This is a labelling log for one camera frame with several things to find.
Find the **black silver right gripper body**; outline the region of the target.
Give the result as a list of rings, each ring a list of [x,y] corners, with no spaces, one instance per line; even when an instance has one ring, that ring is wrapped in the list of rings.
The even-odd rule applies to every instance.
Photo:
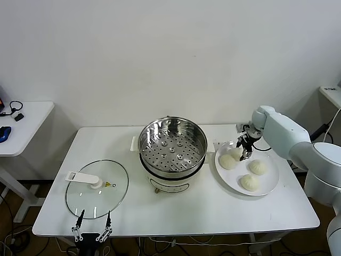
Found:
[[[253,124],[242,124],[241,145],[244,150],[252,150],[252,146],[262,137],[262,131],[254,127]]]

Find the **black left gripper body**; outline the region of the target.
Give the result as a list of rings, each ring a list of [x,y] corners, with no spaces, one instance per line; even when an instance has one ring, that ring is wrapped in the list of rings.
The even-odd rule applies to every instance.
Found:
[[[94,256],[100,246],[99,233],[82,233],[82,239],[75,240],[79,256]]]

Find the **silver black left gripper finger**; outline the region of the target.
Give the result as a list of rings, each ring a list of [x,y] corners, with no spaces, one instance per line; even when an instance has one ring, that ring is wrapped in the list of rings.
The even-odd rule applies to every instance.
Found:
[[[71,228],[71,231],[74,235],[75,242],[80,242],[83,240],[82,233],[80,232],[80,228],[82,225],[83,217],[84,217],[85,210],[83,209],[80,216],[78,217],[75,226]]]
[[[110,218],[110,211],[108,211],[107,214],[107,220],[105,223],[105,229],[103,233],[96,238],[97,242],[105,242],[107,238],[111,235],[112,233],[112,227],[111,227],[111,218]]]

